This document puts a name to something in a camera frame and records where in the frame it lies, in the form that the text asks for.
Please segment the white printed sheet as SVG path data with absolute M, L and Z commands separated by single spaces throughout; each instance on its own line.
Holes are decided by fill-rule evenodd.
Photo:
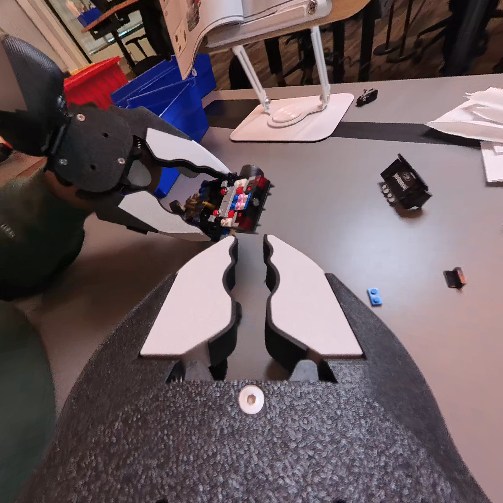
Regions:
M 502 143 L 482 141 L 480 148 L 487 183 L 502 184 Z

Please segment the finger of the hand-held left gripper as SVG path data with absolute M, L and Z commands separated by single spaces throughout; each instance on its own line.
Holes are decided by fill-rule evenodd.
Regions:
M 148 128 L 146 146 L 162 167 L 174 167 L 187 178 L 206 174 L 213 179 L 226 179 L 232 172 L 222 161 L 190 138 Z
M 165 236 L 191 242 L 211 241 L 197 226 L 186 223 L 181 216 L 167 211 L 150 192 L 130 193 L 122 198 L 118 208 Z

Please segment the wooden desk with black legs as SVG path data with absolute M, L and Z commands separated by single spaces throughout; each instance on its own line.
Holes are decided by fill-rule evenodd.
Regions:
M 133 61 L 133 58 L 122 42 L 118 34 L 118 29 L 123 24 L 128 23 L 128 21 L 122 22 L 122 19 L 125 15 L 129 15 L 130 13 L 137 11 L 139 2 L 140 1 L 113 1 L 110 9 L 102 13 L 99 18 L 89 23 L 81 30 L 82 34 L 90 33 L 95 40 L 98 40 L 107 34 L 111 34 L 114 42 L 119 47 L 124 59 L 133 73 L 135 73 L 136 63 Z

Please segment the black printed lego panel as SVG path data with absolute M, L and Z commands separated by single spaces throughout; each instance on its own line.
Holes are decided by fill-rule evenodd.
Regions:
M 392 207 L 404 211 L 421 210 L 431 192 L 421 175 L 401 154 L 381 172 L 380 190 Z

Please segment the person's left forearm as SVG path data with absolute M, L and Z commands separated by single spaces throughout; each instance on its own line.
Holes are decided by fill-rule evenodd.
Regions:
M 45 167 L 1 186 L 1 300 L 40 294 L 79 255 L 93 212 Z

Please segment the white booklet stand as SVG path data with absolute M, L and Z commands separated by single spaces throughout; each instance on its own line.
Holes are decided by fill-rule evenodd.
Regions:
M 234 142 L 317 142 L 328 138 L 354 101 L 332 94 L 320 26 L 351 15 L 349 1 L 235 1 L 237 21 L 218 21 L 206 35 L 208 49 L 231 48 L 259 105 L 234 129 Z M 272 100 L 260 83 L 244 44 L 310 28 L 321 89 L 318 95 Z

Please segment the red plastic bin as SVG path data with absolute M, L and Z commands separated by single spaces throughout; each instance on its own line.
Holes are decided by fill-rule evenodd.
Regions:
M 78 71 L 64 81 L 66 101 L 71 105 L 94 104 L 107 110 L 112 104 L 111 94 L 128 83 L 115 56 Z

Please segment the lego instruction booklet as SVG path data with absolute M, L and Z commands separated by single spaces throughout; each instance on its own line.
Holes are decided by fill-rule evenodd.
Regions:
M 190 76 L 211 30 L 243 21 L 242 1 L 160 1 L 160 6 L 182 80 Z

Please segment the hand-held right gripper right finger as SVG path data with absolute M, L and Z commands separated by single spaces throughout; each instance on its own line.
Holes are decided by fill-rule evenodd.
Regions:
M 263 238 L 266 285 L 265 344 L 289 372 L 302 360 L 361 359 L 363 349 L 324 270 L 274 235 Z

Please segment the black table frame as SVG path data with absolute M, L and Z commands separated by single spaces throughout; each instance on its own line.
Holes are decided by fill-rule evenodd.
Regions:
M 356 17 L 362 18 L 358 81 L 369 80 L 375 21 L 389 14 L 393 4 L 394 1 L 366 1 L 363 9 L 355 13 Z M 331 23 L 329 28 L 332 34 L 332 80 L 335 84 L 342 83 L 345 74 L 345 19 L 348 17 Z

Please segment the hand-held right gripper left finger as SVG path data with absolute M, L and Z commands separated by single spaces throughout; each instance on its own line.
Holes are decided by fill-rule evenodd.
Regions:
M 236 284 L 238 240 L 228 236 L 200 252 L 176 273 L 140 349 L 143 359 L 201 364 L 212 378 L 225 378 L 236 349 L 240 307 Z

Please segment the white paper bag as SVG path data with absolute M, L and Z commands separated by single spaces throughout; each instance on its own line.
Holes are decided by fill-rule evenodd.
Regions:
M 425 125 L 448 135 L 502 143 L 502 89 L 467 93 L 463 104 Z

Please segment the black lego car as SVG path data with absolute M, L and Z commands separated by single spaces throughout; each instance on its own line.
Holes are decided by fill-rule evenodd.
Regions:
M 174 200 L 169 209 L 213 242 L 235 233 L 255 234 L 273 187 L 260 168 L 245 165 L 226 179 L 204 180 L 185 204 Z

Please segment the person's green sweatshirt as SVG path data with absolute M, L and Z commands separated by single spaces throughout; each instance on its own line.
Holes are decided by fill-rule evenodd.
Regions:
M 55 424 L 54 384 L 39 332 L 1 301 L 1 502 L 16 500 Z

